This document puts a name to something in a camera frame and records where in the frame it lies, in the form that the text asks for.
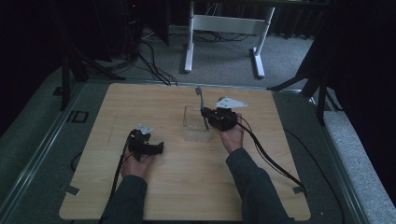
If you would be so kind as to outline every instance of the dark sleeve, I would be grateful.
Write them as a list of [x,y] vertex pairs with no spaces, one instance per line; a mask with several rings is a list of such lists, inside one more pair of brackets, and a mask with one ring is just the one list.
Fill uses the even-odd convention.
[[294,223],[294,219],[288,217],[270,176],[243,148],[232,152],[226,162],[242,199],[244,223]]
[[141,224],[147,188],[148,184],[143,178],[136,175],[125,176],[108,204],[104,222]]

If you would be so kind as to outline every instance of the wooden table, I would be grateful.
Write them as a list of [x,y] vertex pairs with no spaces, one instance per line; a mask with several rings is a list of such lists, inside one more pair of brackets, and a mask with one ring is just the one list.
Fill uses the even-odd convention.
[[[271,158],[298,178],[271,92],[201,88],[207,107],[215,107],[221,96],[248,103],[233,111],[242,113]],[[112,84],[70,184],[80,193],[66,193],[60,216],[98,219],[102,215],[126,137],[142,123],[154,128],[151,144],[164,141],[163,154],[147,177],[144,219],[241,220],[241,200],[219,136],[213,133],[207,143],[184,140],[185,105],[199,104],[195,87]],[[265,163],[248,134],[244,147],[271,176],[289,216],[309,219],[304,195],[292,190],[297,185]]]

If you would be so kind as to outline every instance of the white stand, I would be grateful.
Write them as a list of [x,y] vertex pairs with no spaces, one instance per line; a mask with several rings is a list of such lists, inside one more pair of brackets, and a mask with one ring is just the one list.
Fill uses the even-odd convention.
[[190,4],[190,22],[189,22],[189,45],[187,46],[185,71],[191,72],[192,68],[192,54],[194,51],[194,43],[192,43],[192,36],[194,30],[235,33],[244,35],[259,35],[259,44],[257,48],[253,48],[253,57],[256,64],[257,73],[259,77],[265,77],[264,68],[262,66],[262,45],[268,33],[268,28],[271,24],[271,19],[274,15],[274,7],[269,7],[265,21],[239,19],[229,17],[194,15],[194,2]]

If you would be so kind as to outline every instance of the person's left hand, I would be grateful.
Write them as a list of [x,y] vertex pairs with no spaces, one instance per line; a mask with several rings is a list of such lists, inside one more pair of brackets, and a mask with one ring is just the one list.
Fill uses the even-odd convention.
[[122,164],[121,170],[120,170],[122,178],[124,178],[127,175],[137,175],[142,178],[145,178],[145,176],[149,170],[149,166],[155,159],[155,155],[149,156],[144,161],[140,162],[140,161],[137,161],[134,158],[134,156],[131,154],[132,153],[128,149],[125,150],[124,163]]

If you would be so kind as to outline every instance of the person's right hand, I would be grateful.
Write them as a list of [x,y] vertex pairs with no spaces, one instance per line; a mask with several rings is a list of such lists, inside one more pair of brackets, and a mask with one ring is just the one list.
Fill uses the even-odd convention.
[[120,170],[122,178],[127,175],[136,175],[145,178],[154,158],[155,155],[149,156],[144,161],[140,162],[134,158],[134,155],[128,149],[126,149],[124,152],[124,161]]
[[[241,123],[242,115],[236,114],[236,116],[238,117],[237,121]],[[235,127],[225,132],[221,132],[217,129],[215,130],[219,133],[221,142],[229,154],[231,154],[236,149],[243,147],[245,130],[241,126],[235,125]]]

